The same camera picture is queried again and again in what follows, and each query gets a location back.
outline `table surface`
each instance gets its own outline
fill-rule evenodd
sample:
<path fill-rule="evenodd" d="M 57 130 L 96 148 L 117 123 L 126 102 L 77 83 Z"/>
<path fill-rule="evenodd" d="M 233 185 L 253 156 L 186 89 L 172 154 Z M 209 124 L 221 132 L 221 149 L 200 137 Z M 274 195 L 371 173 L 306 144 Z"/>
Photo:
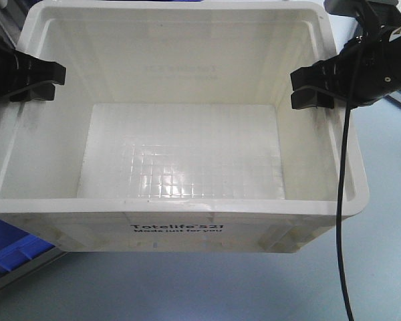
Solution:
<path fill-rule="evenodd" d="M 341 48 L 351 24 L 331 21 Z M 352 115 L 370 186 L 343 226 L 352 308 L 400 321 L 401 109 L 382 100 Z M 0 292 L 6 320 L 346 320 L 335 229 L 295 254 L 69 253 Z"/>

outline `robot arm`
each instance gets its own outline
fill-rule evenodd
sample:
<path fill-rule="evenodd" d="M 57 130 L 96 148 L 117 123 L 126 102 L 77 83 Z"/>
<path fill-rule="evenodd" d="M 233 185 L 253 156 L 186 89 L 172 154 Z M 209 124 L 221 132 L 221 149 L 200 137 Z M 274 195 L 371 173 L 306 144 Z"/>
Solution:
<path fill-rule="evenodd" d="M 353 104 L 368 106 L 401 89 L 401 13 L 396 4 L 396 0 L 325 1 L 328 13 L 356 18 L 363 36 L 349 40 L 339 55 L 291 73 L 293 109 L 333 108 L 334 98 L 347 100 L 361 49 Z"/>

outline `grid pattern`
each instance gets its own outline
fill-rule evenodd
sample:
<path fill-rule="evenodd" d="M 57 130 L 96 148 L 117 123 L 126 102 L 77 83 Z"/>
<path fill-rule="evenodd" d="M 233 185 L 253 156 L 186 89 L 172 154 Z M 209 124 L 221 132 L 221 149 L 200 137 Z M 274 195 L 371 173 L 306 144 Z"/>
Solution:
<path fill-rule="evenodd" d="M 97 104 L 78 197 L 284 199 L 275 109 Z"/>

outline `black cable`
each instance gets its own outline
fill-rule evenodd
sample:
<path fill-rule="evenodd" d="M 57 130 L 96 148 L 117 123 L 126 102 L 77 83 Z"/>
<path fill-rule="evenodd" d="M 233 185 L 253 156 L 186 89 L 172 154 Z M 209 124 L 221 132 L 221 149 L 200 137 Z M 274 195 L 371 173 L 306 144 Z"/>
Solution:
<path fill-rule="evenodd" d="M 338 196 L 337 196 L 337 211 L 336 211 L 336 249 L 337 249 L 337 259 L 340 275 L 340 286 L 342 287 L 342 294 L 346 308 L 346 314 L 348 315 L 349 321 L 354 321 L 354 316 L 352 314 L 352 308 L 350 305 L 348 287 L 346 285 L 346 275 L 344 269 L 343 260 L 343 249 L 342 249 L 342 205 L 343 205 L 343 195 L 344 195 L 344 180 L 346 171 L 346 151 L 348 148 L 348 133 L 349 133 L 349 120 L 350 111 L 356 106 L 352 106 L 352 99 L 354 97 L 354 90 L 356 84 L 356 77 L 358 75 L 358 70 L 361 63 L 361 57 L 364 52 L 364 46 L 361 44 L 360 50 L 358 52 L 354 72 L 352 74 L 352 79 L 350 82 L 350 89 L 348 94 L 348 100 L 346 101 L 345 119 L 343 125 L 343 136 L 342 136 L 342 149 L 340 153 L 340 173 L 339 173 L 339 185 L 338 185 Z"/>

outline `blue object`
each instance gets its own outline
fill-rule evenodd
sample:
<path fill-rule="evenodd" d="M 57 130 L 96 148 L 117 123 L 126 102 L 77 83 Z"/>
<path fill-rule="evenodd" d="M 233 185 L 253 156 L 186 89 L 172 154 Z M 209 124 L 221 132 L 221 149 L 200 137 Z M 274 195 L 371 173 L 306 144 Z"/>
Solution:
<path fill-rule="evenodd" d="M 53 245 L 0 220 L 0 273 L 13 271 Z"/>

